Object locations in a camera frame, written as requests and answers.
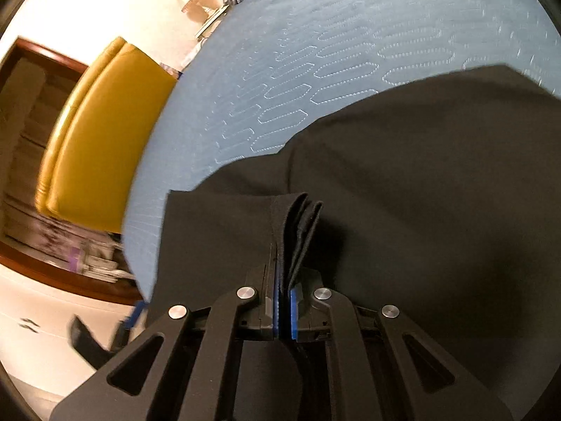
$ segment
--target blue bedsheet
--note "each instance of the blue bedsheet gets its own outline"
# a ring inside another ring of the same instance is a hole
[[[495,63],[561,91],[560,37],[537,0],[244,0],[179,80],[138,166],[123,234],[142,293],[170,189],[274,153],[369,95]]]

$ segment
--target black garment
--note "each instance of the black garment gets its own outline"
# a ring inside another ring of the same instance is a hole
[[[248,252],[261,225],[238,208],[240,195],[259,209],[263,196],[299,192],[324,204],[305,266],[357,305],[397,305],[515,419],[528,412],[561,363],[559,100],[506,67],[428,78],[323,117],[279,153],[235,161],[194,192],[173,193],[151,318],[179,300],[190,306],[213,281],[223,281],[220,293],[239,285],[222,258],[266,263]],[[214,194],[229,195],[224,215],[214,215]],[[194,209],[201,213],[184,212]],[[197,237],[207,220],[224,223],[205,235],[212,268]],[[240,252],[221,255],[229,240]],[[201,267],[211,272],[201,278]],[[549,419],[539,411],[529,417]]]

